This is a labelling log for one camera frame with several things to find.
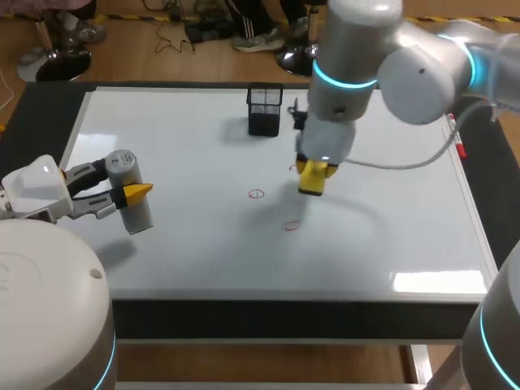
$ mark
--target wire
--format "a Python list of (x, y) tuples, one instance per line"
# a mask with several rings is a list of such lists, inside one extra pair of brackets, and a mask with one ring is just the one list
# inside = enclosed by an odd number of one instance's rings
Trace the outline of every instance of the wire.
[(168, 4), (172, 4), (173, 6), (176, 6), (177, 3), (179, 3), (180, 14), (182, 15), (182, 23), (185, 23), (186, 22), (186, 15), (184, 14), (184, 4), (182, 3), (182, 0), (175, 0), (174, 2), (168, 2)]
[(467, 121), (467, 119), (470, 117), (471, 114), (473, 114), (479, 108), (488, 107), (488, 106), (491, 106), (491, 105), (484, 100), (480, 100), (480, 101), (475, 102), (475, 103), (471, 104), (470, 106), (468, 106), (461, 113), (461, 116), (458, 118), (455, 128), (449, 133), (448, 139), (446, 140), (444, 145), (442, 145), (442, 147), (437, 151), (437, 153), (435, 153), (428, 160), (425, 160), (423, 162), (417, 162), (415, 164), (408, 164), (408, 165), (379, 165), (379, 164), (374, 164), (372, 162), (352, 160), (351, 158), (346, 158), (345, 161), (347, 163), (361, 165), (362, 167), (386, 169), (386, 170), (391, 170), (391, 171), (406, 171), (408, 169), (416, 169), (416, 168), (420, 168), (420, 167), (425, 167), (426, 165), (430, 165), (431, 163), (437, 161), (439, 159), (439, 157), (442, 156), (446, 150), (448, 150), (449, 146), (453, 143), (453, 139), (457, 135), (458, 131), (462, 128), (462, 125)]
[(162, 4), (162, 8), (150, 8), (147, 4), (146, 4), (146, 0), (141, 0), (142, 3), (143, 3), (143, 6), (146, 8), (146, 10), (148, 11), (165, 11), (167, 9), (167, 3), (166, 2), (163, 2)]
[(2, 69), (0, 69), (0, 77), (2, 78), (2, 83), (6, 86), (7, 90), (11, 93), (11, 95), (7, 99), (7, 101), (0, 106), (0, 110), (1, 110), (5, 106), (7, 106), (11, 102), (11, 100), (13, 100), (13, 98), (15, 97), (15, 92), (11, 89), (11, 87), (9, 85), (7, 85), (6, 79), (3, 78)]
[(173, 50), (177, 51), (178, 53), (182, 53), (182, 44), (183, 43), (187, 43), (189, 45), (192, 46), (192, 52), (195, 53), (195, 46), (193, 45), (192, 42), (190, 41), (186, 41), (185, 39), (181, 40), (180, 41), (180, 44), (179, 44), (179, 48), (177, 48), (173, 42), (170, 40), (170, 38), (167, 38), (163, 35), (161, 35), (161, 29), (164, 27), (164, 23), (162, 23), (158, 29), (155, 31), (155, 35), (157, 35), (157, 37), (159, 38), (159, 42), (157, 42), (157, 45), (155, 46), (155, 54), (159, 54), (161, 53), (163, 50), (165, 50), (166, 48), (172, 48)]

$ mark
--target blue led ring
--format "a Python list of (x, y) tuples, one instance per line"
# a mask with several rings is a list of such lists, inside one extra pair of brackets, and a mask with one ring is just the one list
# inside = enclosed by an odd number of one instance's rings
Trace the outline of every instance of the blue led ring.
[(108, 374), (108, 371), (111, 369), (112, 361), (114, 360), (115, 355), (115, 332), (114, 332), (114, 344), (112, 345), (112, 354), (110, 355), (110, 360), (108, 361), (108, 364), (106, 365), (105, 372), (103, 373), (103, 376), (99, 379), (99, 382), (97, 382), (97, 385), (94, 387), (93, 390), (99, 390), (101, 385), (103, 384), (103, 381), (106, 378), (106, 375)]
[(461, 39), (448, 37), (444, 34), (439, 34), (439, 37), (449, 39), (451, 42), (454, 42), (455, 45), (460, 47), (462, 51), (468, 56), (468, 59), (470, 60), (471, 64), (471, 81), (470, 85), (468, 85), (470, 87), (471, 85), (473, 85), (475, 79), (477, 78), (477, 64), (475, 63), (475, 58), (473, 57), (473, 54), (468, 49), (468, 46), (466, 46), (466, 43), (464, 43)]
[(313, 62), (313, 68), (314, 68), (314, 71), (316, 72), (316, 74), (321, 78), (323, 79), (324, 81), (326, 81), (327, 83), (329, 84), (332, 84), (336, 87), (339, 87), (339, 88), (343, 88), (343, 89), (363, 89), (363, 88), (368, 88), (368, 87), (371, 87), (372, 85), (374, 85), (375, 83), (377, 83), (377, 80), (372, 80), (372, 81), (369, 81), (367, 83), (362, 83), (362, 84), (349, 84), (349, 83), (342, 83), (341, 81), (338, 81), (338, 80), (334, 80), (332, 79), (331, 77), (327, 76), (325, 73), (323, 73), (323, 71), (319, 68), (318, 66), (318, 61), (314, 61)]
[(495, 366), (496, 370), (502, 375), (502, 378), (513, 388), (514, 390), (520, 390), (520, 387), (505, 373), (504, 369), (501, 367), (501, 365), (498, 363), (498, 361), (495, 358), (495, 355), (493, 355), (493, 352), (491, 351), (491, 348), (488, 344), (488, 339), (486, 339), (486, 333), (484, 332), (484, 320), (483, 320), (483, 308), (480, 308), (480, 333), (482, 334), (482, 342), (484, 343), (484, 348), (486, 349), (487, 354), (489, 355), (489, 358), (491, 359), (493, 365)]

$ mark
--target sneaker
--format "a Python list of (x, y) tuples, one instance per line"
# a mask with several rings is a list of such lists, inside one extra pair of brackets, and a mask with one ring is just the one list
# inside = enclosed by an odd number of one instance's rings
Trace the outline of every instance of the sneaker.
[(106, 27), (89, 20), (80, 20), (75, 32), (78, 41), (86, 45), (103, 42), (106, 38)]
[(293, 38), (303, 37), (309, 31), (309, 18), (304, 16), (303, 18), (296, 19), (289, 25), (289, 31)]
[(273, 28), (268, 34), (257, 35), (252, 38), (233, 37), (232, 42), (235, 49), (246, 53), (277, 50), (285, 44), (278, 28)]

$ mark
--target black mesh pen holder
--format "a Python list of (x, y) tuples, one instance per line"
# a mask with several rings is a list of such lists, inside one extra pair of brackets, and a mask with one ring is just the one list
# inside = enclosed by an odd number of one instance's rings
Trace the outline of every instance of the black mesh pen holder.
[(250, 83), (248, 133), (252, 136), (276, 137), (280, 130), (280, 106), (284, 86), (275, 83)]

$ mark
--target whiteboard surface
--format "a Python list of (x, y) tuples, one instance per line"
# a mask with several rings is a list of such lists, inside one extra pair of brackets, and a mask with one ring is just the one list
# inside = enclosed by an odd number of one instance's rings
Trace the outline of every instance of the whiteboard surface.
[[(344, 163), (323, 196), (302, 195), (287, 108), (298, 98), (305, 109), (306, 91), (284, 91), (280, 135), (268, 139), (247, 135), (246, 94), (106, 89), (85, 99), (62, 167), (129, 149), (154, 184), (154, 227), (142, 233), (129, 236), (119, 214), (59, 221), (95, 250), (113, 298), (482, 299), (496, 266), (453, 147), (412, 171)], [(448, 132), (445, 119), (400, 122), (375, 91), (350, 157), (416, 163)]]

